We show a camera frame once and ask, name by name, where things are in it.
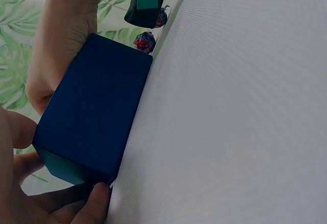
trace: white fabric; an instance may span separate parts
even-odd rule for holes
[[[327,0],[185,0],[108,223],[327,223]]]

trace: hand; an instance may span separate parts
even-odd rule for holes
[[[87,37],[97,32],[100,1],[46,0],[26,85],[28,98],[40,115]]]
[[[13,148],[28,147],[35,127],[27,117],[0,107],[0,223],[103,224],[111,193],[105,184],[93,190],[78,185],[36,196],[24,194],[19,184],[43,164],[37,153],[14,156]]]

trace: leaf pattern wallpaper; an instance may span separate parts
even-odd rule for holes
[[[28,66],[37,24],[44,0],[0,0],[0,105],[38,121],[25,94]],[[133,46],[136,36],[149,29],[134,27],[122,18],[130,0],[102,0],[98,8],[98,34],[122,44]],[[15,153],[33,151],[16,150]],[[58,183],[46,169],[33,175],[44,183]]]

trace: wrapped candy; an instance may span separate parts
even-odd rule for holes
[[[160,11],[159,11],[159,16],[158,16],[158,19],[157,19],[157,23],[156,23],[156,28],[160,28],[162,26],[164,26],[167,21],[168,21],[168,17],[167,17],[167,13],[166,13],[166,10],[167,8],[169,8],[170,6],[165,6],[164,8],[161,8]]]
[[[151,32],[143,32],[134,41],[134,46],[143,53],[150,54],[155,47],[155,39]]]

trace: blue box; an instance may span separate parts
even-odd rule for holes
[[[52,175],[72,184],[116,179],[152,61],[105,37],[88,38],[33,139]]]

